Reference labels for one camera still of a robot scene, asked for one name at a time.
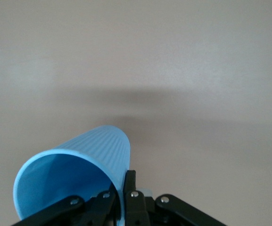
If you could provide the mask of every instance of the bolt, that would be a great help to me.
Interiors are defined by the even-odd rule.
[[[108,197],[109,197],[109,193],[103,194],[103,198],[108,198]]]
[[[162,202],[162,203],[168,203],[168,202],[169,202],[169,198],[167,198],[166,196],[163,196],[163,197],[161,198],[161,202]]]
[[[134,191],[134,192],[132,192],[131,193],[131,197],[138,197],[138,195],[139,195],[139,193],[138,192],[136,192],[136,191]]]
[[[75,204],[77,204],[78,202],[79,202],[79,198],[76,198],[76,199],[72,199],[71,202],[70,202],[70,204],[71,204],[71,205],[75,205]]]

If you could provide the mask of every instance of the screw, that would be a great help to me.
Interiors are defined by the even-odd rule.
[[[109,193],[103,194],[103,198],[108,198],[108,197],[109,197]]]
[[[75,204],[77,204],[78,202],[79,202],[79,198],[76,198],[76,199],[72,199],[71,202],[70,202],[70,204],[71,204],[71,205],[75,205]]]
[[[138,197],[138,195],[139,195],[139,193],[138,192],[136,192],[136,191],[134,191],[134,192],[132,192],[131,193],[131,197]]]
[[[161,198],[161,202],[162,202],[162,203],[168,203],[168,202],[169,202],[169,198],[167,198],[166,196],[163,196],[163,197]]]

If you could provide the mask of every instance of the ribbed blue cup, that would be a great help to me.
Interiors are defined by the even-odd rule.
[[[16,211],[24,219],[70,195],[85,201],[117,189],[124,223],[123,185],[130,164],[130,142],[117,127],[100,126],[29,159],[13,189]]]

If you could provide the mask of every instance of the beige surface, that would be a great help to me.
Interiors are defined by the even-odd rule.
[[[22,164],[101,124],[155,197],[272,225],[272,1],[0,1],[0,226]]]

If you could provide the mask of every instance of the black metal arm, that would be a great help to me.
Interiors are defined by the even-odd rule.
[[[171,194],[154,200],[136,189],[136,171],[124,181],[125,226],[225,226]],[[113,186],[85,202],[69,196],[13,226],[116,226],[120,203]]]

